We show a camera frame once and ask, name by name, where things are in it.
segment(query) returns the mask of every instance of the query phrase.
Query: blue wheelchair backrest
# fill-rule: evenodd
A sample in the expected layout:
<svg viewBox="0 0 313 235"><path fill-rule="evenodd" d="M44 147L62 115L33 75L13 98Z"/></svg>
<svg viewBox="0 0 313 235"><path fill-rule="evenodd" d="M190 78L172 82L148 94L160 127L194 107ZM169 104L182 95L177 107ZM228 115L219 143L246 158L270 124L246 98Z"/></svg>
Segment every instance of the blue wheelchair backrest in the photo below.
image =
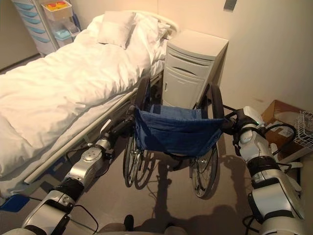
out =
<svg viewBox="0 0 313 235"><path fill-rule="evenodd" d="M141 150L199 157L206 154L222 134L224 119L208 119L201 109L152 105L135 110L135 141Z"/></svg>

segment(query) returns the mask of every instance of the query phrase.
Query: wall switch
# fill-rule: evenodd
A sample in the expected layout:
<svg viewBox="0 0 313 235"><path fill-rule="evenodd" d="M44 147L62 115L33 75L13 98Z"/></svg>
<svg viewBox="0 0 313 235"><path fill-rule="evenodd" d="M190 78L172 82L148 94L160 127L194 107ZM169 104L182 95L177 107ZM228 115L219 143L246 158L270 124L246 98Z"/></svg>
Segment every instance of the wall switch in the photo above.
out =
<svg viewBox="0 0 313 235"><path fill-rule="evenodd" d="M224 5L225 11L233 11L235 8L237 0L226 0Z"/></svg>

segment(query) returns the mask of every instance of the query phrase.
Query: wheelchair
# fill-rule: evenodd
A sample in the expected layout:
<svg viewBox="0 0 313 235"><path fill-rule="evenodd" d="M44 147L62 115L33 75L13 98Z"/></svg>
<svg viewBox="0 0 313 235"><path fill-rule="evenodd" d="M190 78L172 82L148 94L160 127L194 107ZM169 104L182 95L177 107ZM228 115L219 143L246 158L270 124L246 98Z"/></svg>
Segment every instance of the wheelchair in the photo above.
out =
<svg viewBox="0 0 313 235"><path fill-rule="evenodd" d="M208 85L201 102L193 110L151 104L150 100L150 79L143 78L134 104L127 112L133 124L123 159L125 185L132 186L148 163L151 152L158 151L178 161L173 171L179 170L184 160L189 160L193 190L197 197L205 199L216 179L216 142L224 122L219 87ZM213 119L208 118L210 105Z"/></svg>

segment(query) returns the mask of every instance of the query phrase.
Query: cardboard box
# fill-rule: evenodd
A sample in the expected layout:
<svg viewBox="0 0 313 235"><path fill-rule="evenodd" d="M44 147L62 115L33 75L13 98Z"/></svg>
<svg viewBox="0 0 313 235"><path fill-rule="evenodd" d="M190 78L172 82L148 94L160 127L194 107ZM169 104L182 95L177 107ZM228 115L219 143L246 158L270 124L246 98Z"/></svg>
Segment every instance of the cardboard box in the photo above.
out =
<svg viewBox="0 0 313 235"><path fill-rule="evenodd" d="M301 109L283 103L279 100L274 100L269 107L262 113L263 121L266 127L278 123L287 123L294 126L296 118L300 114ZM266 139L269 143L275 143L278 149L286 143L292 136L292 130L288 127L278 127L266 133ZM278 155L279 159L287 157L288 155L300 150L301 145L292 142L286 148L283 148Z"/></svg>

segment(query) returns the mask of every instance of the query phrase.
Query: robotic arm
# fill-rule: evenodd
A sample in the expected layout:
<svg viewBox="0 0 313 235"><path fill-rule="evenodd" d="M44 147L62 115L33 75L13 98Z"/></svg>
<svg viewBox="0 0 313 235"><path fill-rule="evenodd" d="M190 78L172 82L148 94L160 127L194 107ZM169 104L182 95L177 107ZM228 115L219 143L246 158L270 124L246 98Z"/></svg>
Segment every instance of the robotic arm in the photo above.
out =
<svg viewBox="0 0 313 235"><path fill-rule="evenodd" d="M128 131L134 123L133 115L105 132L107 121L101 129L96 144L87 149L81 159L71 168L60 185L55 187L28 215L21 229L11 230L5 235L59 235L69 222L69 213L79 197L95 178L95 174L104 165L105 160L111 160L106 152L111 149L117 138Z"/></svg>
<svg viewBox="0 0 313 235"><path fill-rule="evenodd" d="M259 234L306 234L299 197L274 159L262 132L264 122L260 114L244 107L226 119L224 132L233 135L236 153L242 156L252 177L254 190L248 201L254 217L262 224Z"/></svg>

